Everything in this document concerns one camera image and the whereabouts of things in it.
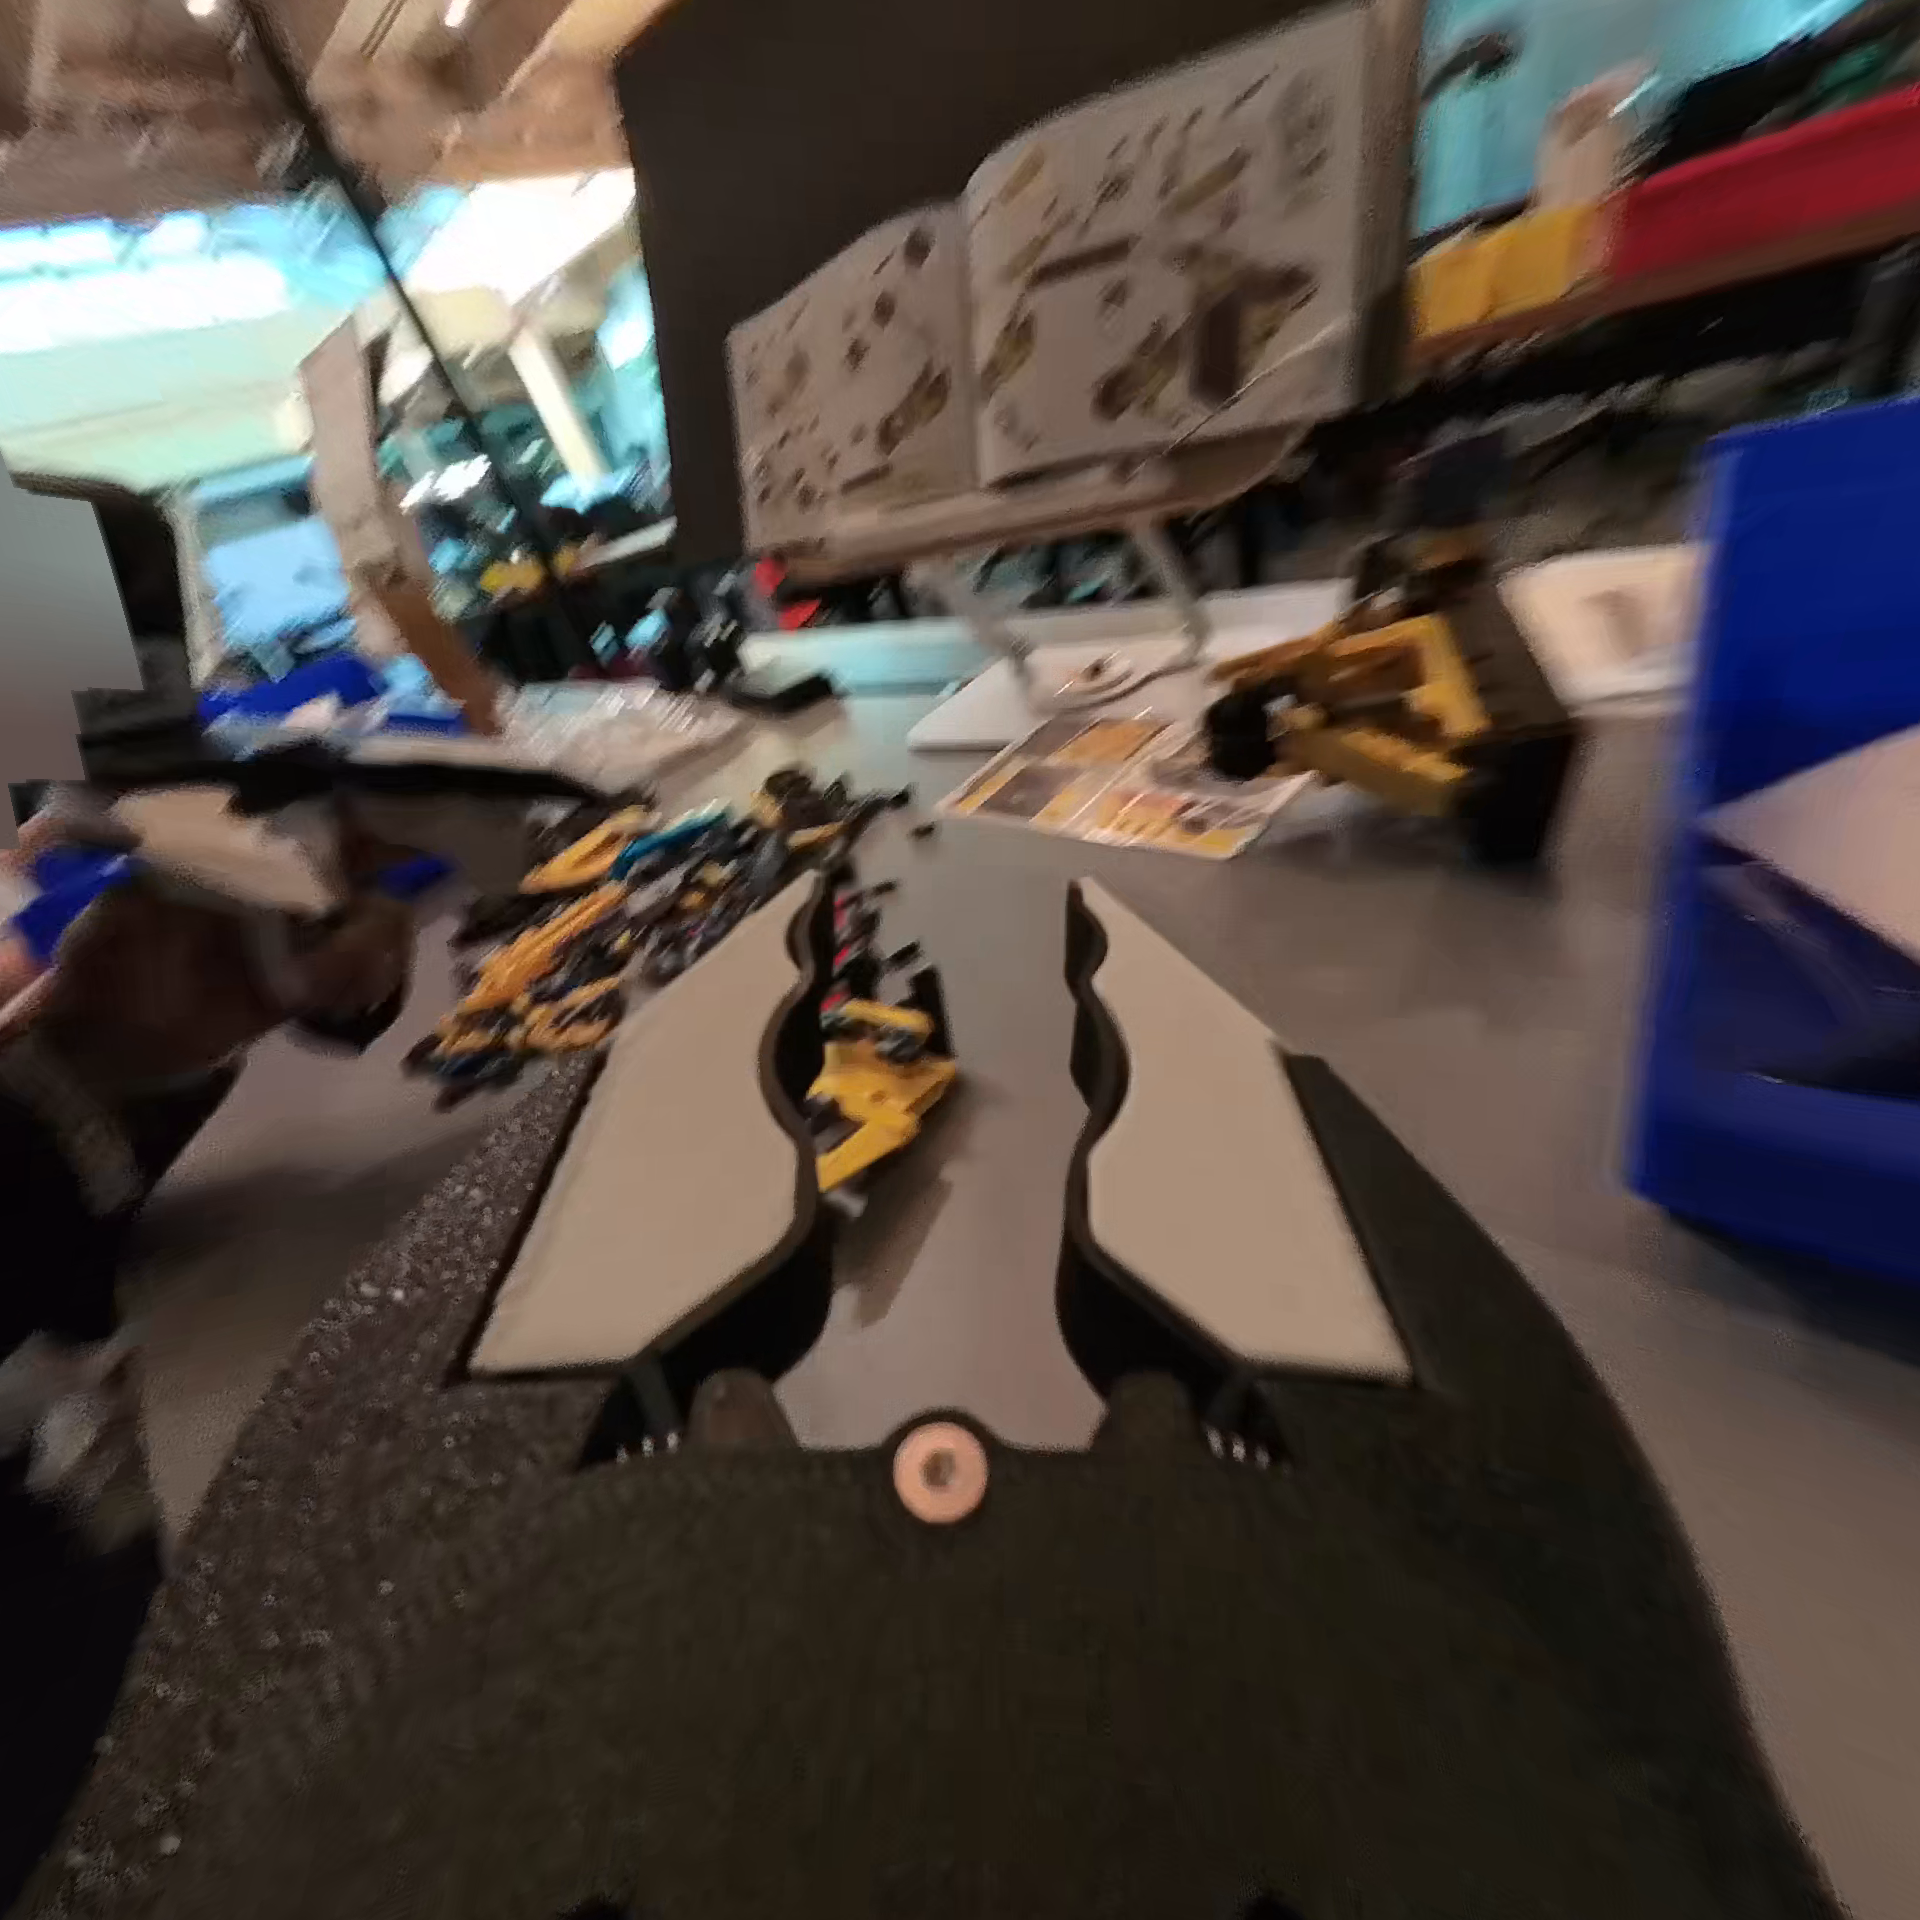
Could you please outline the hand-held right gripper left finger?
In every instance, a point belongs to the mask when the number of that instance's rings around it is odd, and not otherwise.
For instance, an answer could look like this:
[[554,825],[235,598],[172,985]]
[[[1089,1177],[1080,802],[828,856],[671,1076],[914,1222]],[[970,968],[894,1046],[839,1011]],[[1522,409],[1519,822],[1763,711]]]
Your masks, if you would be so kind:
[[809,872],[615,1033],[464,1353],[471,1380],[666,1353],[801,1248],[811,1153],[780,1046],[818,1035]]

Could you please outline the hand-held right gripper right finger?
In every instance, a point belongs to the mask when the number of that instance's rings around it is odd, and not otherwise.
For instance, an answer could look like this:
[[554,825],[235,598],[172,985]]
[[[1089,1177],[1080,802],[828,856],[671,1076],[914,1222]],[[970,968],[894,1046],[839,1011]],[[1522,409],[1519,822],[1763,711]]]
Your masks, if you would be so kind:
[[1063,1254],[1203,1363],[1407,1386],[1274,1030],[1098,881],[1067,891],[1065,976],[1089,1121]]

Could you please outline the pile of small toy pieces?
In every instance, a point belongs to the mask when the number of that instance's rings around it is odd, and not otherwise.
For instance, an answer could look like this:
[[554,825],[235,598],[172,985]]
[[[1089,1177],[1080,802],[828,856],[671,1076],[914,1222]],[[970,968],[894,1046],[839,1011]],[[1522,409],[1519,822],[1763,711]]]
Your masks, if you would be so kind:
[[678,819],[635,804],[559,827],[518,889],[475,898],[458,922],[458,1000],[410,1047],[404,1072],[452,1113],[604,1050],[635,991],[680,980],[792,882],[851,881],[862,835],[914,804],[908,784],[823,784],[790,764],[742,804]]

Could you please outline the person's left hand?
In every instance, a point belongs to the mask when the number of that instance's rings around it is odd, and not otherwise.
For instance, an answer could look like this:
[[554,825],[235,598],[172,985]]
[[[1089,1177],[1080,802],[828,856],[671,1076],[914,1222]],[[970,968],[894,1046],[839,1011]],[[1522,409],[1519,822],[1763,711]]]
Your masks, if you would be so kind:
[[367,1052],[415,988],[415,910],[380,888],[415,858],[385,835],[346,833],[344,907],[284,940],[224,905],[128,881],[6,1006],[6,1047],[32,1046],[102,1095],[202,1076],[284,1030]]

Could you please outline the blue plastic bin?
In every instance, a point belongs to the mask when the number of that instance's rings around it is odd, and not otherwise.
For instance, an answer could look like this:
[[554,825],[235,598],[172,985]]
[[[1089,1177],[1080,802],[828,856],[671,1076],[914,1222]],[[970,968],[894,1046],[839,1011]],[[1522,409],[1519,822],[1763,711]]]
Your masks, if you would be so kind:
[[208,729],[279,729],[330,737],[468,737],[462,710],[410,659],[371,659],[353,647],[299,660],[279,680],[208,687]]
[[1624,1170],[1915,1287],[1919,407],[1712,446]]

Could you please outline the yellow toy wheel assembly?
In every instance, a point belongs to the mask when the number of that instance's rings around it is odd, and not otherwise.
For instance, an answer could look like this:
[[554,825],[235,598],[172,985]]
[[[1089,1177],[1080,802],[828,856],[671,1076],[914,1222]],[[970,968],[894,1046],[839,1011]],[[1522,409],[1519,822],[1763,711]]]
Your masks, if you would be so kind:
[[959,1084],[937,968],[919,968],[899,1001],[839,998],[823,1011],[823,1067],[807,1090],[820,1199],[862,1217],[878,1172],[922,1138]]

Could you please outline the orange cardboard box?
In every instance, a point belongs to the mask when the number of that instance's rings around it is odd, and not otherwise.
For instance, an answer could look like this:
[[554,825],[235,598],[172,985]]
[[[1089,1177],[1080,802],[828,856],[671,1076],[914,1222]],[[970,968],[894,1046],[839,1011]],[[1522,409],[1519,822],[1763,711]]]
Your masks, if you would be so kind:
[[344,320],[299,364],[311,497],[338,548],[356,631],[380,656],[411,656],[468,731],[497,737],[497,682],[434,601],[415,524],[378,466],[378,385],[360,330]]

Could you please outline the heap of clear plastic bags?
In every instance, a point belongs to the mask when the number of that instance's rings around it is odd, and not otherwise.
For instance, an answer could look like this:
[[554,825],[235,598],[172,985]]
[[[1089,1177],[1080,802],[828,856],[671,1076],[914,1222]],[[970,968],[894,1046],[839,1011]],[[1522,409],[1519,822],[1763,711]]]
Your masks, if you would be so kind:
[[654,682],[555,682],[497,697],[498,744],[529,768],[594,788],[650,784],[732,751],[753,728],[730,705]]

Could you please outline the yellow sticker sheet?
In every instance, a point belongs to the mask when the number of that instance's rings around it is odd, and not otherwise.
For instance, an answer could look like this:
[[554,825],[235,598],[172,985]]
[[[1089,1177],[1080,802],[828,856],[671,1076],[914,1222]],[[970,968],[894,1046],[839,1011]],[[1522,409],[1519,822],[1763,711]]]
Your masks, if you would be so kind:
[[1230,863],[1318,786],[1318,775],[1284,764],[1248,779],[1220,775],[1199,723],[1153,711],[1067,716],[995,755],[937,804],[937,816],[1087,848]]

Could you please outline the yellow black toy model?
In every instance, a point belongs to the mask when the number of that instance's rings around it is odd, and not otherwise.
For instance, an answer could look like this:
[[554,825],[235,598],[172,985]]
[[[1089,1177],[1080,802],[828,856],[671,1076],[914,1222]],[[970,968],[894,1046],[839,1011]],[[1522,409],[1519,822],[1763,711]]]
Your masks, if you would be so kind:
[[1340,614],[1210,676],[1217,778],[1348,786],[1451,827],[1486,868],[1546,858],[1583,728],[1505,601],[1488,520],[1380,535]]

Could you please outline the black device holder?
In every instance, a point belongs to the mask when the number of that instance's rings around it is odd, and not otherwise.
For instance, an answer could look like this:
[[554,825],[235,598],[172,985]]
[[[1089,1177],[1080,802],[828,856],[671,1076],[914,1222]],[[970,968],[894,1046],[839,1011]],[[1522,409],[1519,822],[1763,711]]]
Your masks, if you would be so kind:
[[641,647],[662,691],[783,720],[839,705],[841,692],[826,673],[769,682],[750,671],[750,631],[738,618],[743,609],[732,577],[720,583],[708,606],[702,606],[691,588],[662,588],[650,604]]

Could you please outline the black board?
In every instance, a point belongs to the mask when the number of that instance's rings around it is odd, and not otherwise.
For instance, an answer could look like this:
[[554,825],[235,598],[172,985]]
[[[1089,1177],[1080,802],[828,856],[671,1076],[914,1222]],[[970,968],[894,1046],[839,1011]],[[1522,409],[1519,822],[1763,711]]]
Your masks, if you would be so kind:
[[1263,2],[692,2],[615,60],[683,562],[747,554],[727,337],[1046,115],[1290,23]]

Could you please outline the toy instruction booklet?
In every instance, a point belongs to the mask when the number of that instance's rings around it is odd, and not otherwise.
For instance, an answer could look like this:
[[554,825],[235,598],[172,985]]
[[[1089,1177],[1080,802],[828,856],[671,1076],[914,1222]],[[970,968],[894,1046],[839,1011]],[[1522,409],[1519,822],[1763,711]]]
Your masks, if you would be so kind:
[[735,326],[750,551],[1353,409],[1384,52],[1379,4],[1311,4],[1107,89]]

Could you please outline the yellow storage box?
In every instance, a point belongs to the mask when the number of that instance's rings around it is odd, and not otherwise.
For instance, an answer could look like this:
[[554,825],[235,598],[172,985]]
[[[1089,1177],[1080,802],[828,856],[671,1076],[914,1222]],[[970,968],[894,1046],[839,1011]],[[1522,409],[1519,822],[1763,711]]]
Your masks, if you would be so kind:
[[1411,337],[1422,343],[1558,304],[1604,274],[1611,202],[1529,209],[1458,231],[1411,267]]

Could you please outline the red storage bin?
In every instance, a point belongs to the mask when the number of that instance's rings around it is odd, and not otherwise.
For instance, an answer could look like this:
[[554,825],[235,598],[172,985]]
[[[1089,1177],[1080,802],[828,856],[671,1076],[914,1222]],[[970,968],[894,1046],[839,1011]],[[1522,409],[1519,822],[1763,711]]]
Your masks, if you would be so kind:
[[1750,257],[1839,257],[1915,235],[1919,88],[1683,161],[1616,194],[1608,273],[1660,279]]

